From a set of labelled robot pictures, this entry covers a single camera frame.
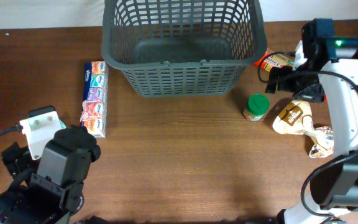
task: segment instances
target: green cap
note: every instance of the green cap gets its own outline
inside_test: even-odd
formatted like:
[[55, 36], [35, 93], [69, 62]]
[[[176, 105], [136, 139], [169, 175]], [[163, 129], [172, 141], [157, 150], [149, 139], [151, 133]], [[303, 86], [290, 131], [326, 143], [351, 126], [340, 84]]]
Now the green cap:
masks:
[[269, 109], [270, 103], [266, 96], [254, 94], [248, 100], [247, 110], [253, 115], [263, 115]]

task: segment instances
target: plastic basket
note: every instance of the plastic basket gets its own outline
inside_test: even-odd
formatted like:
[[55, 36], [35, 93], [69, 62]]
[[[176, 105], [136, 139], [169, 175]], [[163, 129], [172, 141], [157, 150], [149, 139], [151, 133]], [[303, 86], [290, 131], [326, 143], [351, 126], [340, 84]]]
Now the plastic basket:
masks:
[[102, 56], [144, 97], [221, 95], [266, 48], [258, 0], [105, 0]]

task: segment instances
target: cable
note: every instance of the cable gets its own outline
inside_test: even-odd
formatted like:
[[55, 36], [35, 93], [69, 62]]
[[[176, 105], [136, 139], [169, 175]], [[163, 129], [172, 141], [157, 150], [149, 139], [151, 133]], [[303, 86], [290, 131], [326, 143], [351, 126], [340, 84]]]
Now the cable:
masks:
[[[327, 71], [302, 71], [302, 72], [294, 72], [291, 73], [289, 75], [286, 75], [283, 78], [279, 78], [278, 80], [272, 80], [271, 82], [280, 82], [280, 81], [284, 81], [293, 77], [298, 77], [298, 76], [302, 76], [302, 75], [331, 75], [334, 77], [338, 77], [341, 78], [343, 81], [348, 82], [348, 84], [350, 84], [350, 86], [353, 87], [354, 91], [356, 91], [357, 95], [358, 95], [358, 85], [356, 85], [351, 79], [345, 77], [344, 75], [338, 74], [336, 72], [327, 72]], [[323, 214], [323, 213], [317, 213], [312, 211], [312, 209], [309, 208], [309, 206], [306, 204], [306, 200], [305, 200], [305, 191], [306, 191], [306, 187], [308, 186], [308, 184], [310, 183], [310, 181], [315, 178], [318, 174], [320, 174], [322, 171], [331, 168], [332, 166], [335, 166], [337, 164], [340, 164], [342, 162], [346, 162], [349, 159], [354, 158], [355, 156], [358, 155], [358, 149], [354, 152], [351, 152], [349, 155], [344, 156], [344, 157], [337, 157], [327, 163], [325, 163], [324, 165], [320, 166], [319, 168], [315, 169], [305, 180], [305, 182], [302, 185], [302, 189], [301, 189], [301, 202], [302, 205], [304, 206], [304, 208], [311, 213], [312, 215], [315, 216], [319, 216], [319, 217], [334, 217], [333, 214]]]
[[0, 132], [0, 137], [3, 136], [4, 134], [7, 134], [7, 133], [11, 133], [11, 132], [14, 132], [14, 131], [22, 131], [23, 127], [19, 124], [13, 126], [13, 127], [10, 127], [8, 129], [5, 129], [3, 131]]
[[262, 68], [263, 62], [264, 62], [266, 59], [268, 59], [269, 57], [271, 57], [271, 56], [273, 56], [273, 55], [277, 55], [277, 54], [289, 55], [289, 56], [292, 56], [292, 57], [295, 56], [295, 52], [274, 52], [274, 53], [271, 53], [271, 54], [268, 54], [268, 55], [264, 56], [264, 57], [262, 58], [262, 60], [260, 61], [260, 64], [259, 64], [259, 66], [258, 66], [258, 77], [259, 77], [259, 81], [261, 81], [262, 83], [268, 83], [268, 82], [269, 82], [268, 80], [263, 80], [263, 79], [262, 79], [262, 76], [261, 76], [261, 74], [260, 74], [260, 70], [261, 70], [261, 68]]

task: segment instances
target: white backdrop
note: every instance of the white backdrop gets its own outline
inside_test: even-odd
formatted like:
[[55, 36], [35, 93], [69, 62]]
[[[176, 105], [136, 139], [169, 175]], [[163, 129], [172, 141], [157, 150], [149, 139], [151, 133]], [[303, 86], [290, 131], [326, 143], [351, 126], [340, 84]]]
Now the white backdrop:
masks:
[[[265, 21], [358, 19], [358, 0], [260, 0], [260, 4]], [[104, 0], [0, 0], [0, 29], [101, 26], [103, 9]]]

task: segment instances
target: led light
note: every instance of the led light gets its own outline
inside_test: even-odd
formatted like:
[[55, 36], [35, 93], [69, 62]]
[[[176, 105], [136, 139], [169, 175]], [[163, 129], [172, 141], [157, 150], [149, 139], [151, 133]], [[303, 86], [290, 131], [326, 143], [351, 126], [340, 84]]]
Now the led light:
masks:
[[335, 41], [335, 44], [336, 44], [338, 47], [340, 47], [340, 46], [343, 44], [343, 41], [337, 40], [337, 41]]

